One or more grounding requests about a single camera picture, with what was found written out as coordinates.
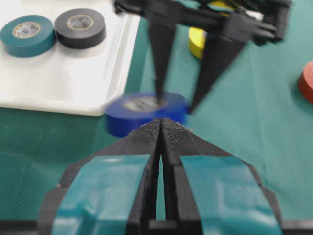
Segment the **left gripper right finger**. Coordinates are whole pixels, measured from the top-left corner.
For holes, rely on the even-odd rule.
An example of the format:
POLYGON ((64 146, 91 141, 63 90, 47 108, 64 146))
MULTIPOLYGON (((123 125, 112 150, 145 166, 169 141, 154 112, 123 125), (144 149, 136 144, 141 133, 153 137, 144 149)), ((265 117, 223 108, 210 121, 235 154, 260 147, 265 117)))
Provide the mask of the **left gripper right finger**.
POLYGON ((255 169, 161 120, 166 217, 179 235, 280 235, 280 210, 255 169))

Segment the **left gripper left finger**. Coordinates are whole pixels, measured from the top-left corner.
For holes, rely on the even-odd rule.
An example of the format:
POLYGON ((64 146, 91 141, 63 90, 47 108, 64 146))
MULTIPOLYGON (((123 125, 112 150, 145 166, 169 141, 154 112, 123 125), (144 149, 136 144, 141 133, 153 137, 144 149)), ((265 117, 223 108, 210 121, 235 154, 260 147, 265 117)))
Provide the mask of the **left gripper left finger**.
POLYGON ((41 235, 146 235, 156 217, 161 120, 69 165, 44 197, 41 235))

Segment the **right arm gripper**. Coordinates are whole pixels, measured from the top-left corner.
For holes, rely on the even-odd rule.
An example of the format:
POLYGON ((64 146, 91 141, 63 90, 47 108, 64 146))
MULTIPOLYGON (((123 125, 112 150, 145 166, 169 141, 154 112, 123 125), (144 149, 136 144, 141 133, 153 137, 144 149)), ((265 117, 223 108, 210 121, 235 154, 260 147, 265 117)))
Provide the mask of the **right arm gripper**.
POLYGON ((209 8, 210 1, 199 0, 198 9, 174 0, 116 0, 117 14, 130 13, 149 20, 148 35, 155 70, 155 93, 163 100, 176 25, 201 28, 220 36, 206 40, 203 59, 189 113, 192 113, 211 90, 248 41, 257 45, 284 39, 291 0, 233 0, 230 12, 209 8))

